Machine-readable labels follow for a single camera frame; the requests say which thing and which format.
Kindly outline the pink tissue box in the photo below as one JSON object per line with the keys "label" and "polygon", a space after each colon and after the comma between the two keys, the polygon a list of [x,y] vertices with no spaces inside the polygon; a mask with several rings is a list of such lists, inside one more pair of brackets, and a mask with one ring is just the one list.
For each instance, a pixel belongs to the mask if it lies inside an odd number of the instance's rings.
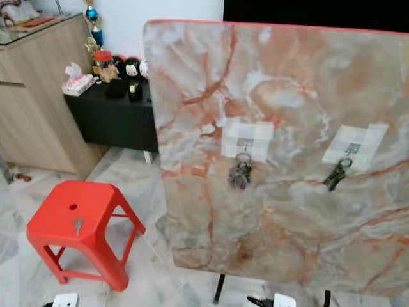
{"label": "pink tissue box", "polygon": [[82,68],[73,62],[65,67],[65,73],[68,78],[61,86],[64,95],[78,97],[87,91],[95,82],[95,76],[93,74],[85,74],[82,72]]}

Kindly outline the flat red book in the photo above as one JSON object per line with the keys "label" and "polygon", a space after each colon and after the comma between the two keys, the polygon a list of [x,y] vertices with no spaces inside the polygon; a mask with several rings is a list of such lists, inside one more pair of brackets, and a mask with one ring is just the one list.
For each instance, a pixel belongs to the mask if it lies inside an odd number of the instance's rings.
{"label": "flat red book", "polygon": [[23,28],[35,28],[37,26],[41,26],[42,24],[48,24],[55,20],[56,17],[38,17],[32,20],[27,20],[23,22],[20,26]]}

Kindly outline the black mouse plush toy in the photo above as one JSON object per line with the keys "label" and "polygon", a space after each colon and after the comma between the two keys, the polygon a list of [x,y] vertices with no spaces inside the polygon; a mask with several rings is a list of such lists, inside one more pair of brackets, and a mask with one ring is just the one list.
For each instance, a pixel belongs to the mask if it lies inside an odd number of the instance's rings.
{"label": "black mouse plush toy", "polygon": [[122,56],[112,56],[113,64],[117,69],[118,77],[120,79],[128,79],[129,75],[127,72],[127,59],[122,58]]}
{"label": "black mouse plush toy", "polygon": [[141,61],[138,58],[127,58],[123,62],[122,74],[128,79],[138,79],[141,76]]}

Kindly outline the black television screen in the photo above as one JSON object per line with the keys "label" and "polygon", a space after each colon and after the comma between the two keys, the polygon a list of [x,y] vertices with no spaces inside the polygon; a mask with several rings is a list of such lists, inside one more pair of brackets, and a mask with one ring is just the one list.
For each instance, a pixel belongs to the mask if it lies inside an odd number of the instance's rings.
{"label": "black television screen", "polygon": [[223,20],[409,33],[409,0],[224,0]]}

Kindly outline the white figurine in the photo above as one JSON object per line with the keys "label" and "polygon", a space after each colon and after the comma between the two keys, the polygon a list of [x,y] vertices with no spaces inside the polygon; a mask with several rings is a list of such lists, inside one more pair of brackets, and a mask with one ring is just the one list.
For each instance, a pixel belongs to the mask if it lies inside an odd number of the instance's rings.
{"label": "white figurine", "polygon": [[22,24],[37,19],[40,13],[33,8],[30,0],[0,0],[0,21],[2,24]]}

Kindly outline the black console with white legs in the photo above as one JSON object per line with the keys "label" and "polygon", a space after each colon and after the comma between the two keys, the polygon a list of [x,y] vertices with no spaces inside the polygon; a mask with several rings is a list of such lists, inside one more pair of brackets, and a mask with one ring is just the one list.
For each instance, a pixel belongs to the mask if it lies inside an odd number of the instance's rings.
{"label": "black console with white legs", "polygon": [[149,84],[138,80],[137,100],[128,93],[106,94],[110,84],[91,85],[79,96],[64,95],[80,134],[86,143],[146,152],[146,160],[158,157],[158,138]]}

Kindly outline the white taped hook patch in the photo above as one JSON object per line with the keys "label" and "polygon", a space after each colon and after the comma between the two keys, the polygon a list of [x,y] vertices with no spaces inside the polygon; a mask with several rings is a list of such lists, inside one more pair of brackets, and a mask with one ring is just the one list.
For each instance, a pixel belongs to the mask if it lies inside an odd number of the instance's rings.
{"label": "white taped hook patch", "polygon": [[274,137],[274,125],[268,121],[245,123],[238,117],[223,120],[221,155],[249,154],[254,162],[265,162]]}
{"label": "white taped hook patch", "polygon": [[324,164],[336,164],[350,159],[351,171],[363,172],[370,167],[371,161],[385,137],[389,125],[372,123],[366,128],[342,125],[325,150],[321,159]]}

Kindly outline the red plastic stool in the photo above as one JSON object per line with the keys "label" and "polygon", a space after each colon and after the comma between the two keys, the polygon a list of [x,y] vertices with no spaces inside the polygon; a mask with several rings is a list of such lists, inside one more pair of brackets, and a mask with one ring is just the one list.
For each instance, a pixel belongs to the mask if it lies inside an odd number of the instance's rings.
{"label": "red plastic stool", "polygon": [[[122,256],[115,255],[106,240],[112,217],[125,217],[134,226]],[[74,235],[73,219],[84,219],[79,237]],[[126,272],[130,248],[145,231],[119,188],[105,182],[68,180],[56,185],[36,210],[27,224],[26,235],[59,284],[82,278],[104,281],[112,290],[125,290],[130,281]],[[98,274],[64,270],[59,259],[67,248],[87,257]]]}

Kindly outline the light wooden cabinet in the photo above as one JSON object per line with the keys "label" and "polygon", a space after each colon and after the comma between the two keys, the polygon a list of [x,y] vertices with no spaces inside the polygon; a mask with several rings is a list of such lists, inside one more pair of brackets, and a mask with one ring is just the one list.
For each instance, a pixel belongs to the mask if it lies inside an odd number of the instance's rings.
{"label": "light wooden cabinet", "polygon": [[1,157],[85,179],[105,154],[86,143],[65,102],[65,67],[90,71],[88,26],[79,13],[29,33],[4,30],[0,44]]}

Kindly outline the dark key bunch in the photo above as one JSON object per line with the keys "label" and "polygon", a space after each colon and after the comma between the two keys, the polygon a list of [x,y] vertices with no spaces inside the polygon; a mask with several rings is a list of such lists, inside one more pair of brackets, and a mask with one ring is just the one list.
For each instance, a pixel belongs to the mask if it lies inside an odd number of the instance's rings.
{"label": "dark key bunch", "polygon": [[346,171],[351,167],[353,164],[353,160],[351,158],[345,157],[339,160],[333,169],[330,172],[330,175],[325,178],[323,181],[323,185],[327,187],[329,192],[333,192],[336,190],[339,182],[342,181],[346,176]]}

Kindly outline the black wallet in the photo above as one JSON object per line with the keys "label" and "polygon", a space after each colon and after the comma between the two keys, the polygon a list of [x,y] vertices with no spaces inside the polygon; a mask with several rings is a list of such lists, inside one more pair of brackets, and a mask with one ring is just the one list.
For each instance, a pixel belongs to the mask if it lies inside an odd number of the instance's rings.
{"label": "black wallet", "polygon": [[106,98],[123,98],[129,94],[130,82],[124,79],[111,79],[105,90]]}

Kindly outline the blue and gold trophy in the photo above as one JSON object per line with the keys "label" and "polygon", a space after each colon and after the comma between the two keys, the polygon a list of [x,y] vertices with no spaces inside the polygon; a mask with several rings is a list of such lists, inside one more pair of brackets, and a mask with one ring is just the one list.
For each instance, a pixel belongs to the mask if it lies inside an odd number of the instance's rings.
{"label": "blue and gold trophy", "polygon": [[94,0],[84,0],[84,2],[86,5],[84,16],[89,26],[89,32],[96,46],[102,48],[104,47],[104,35],[102,33],[102,26],[100,25],[100,14],[93,6]]}

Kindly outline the marble pattern upright board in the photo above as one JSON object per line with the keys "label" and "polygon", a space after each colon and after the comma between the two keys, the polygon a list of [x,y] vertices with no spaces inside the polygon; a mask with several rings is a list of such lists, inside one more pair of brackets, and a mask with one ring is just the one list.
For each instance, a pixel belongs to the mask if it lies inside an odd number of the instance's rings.
{"label": "marble pattern upright board", "polygon": [[[150,20],[145,59],[177,266],[303,287],[409,293],[409,33]],[[245,190],[223,120],[272,122]],[[336,190],[321,159],[342,125],[389,125]]]}

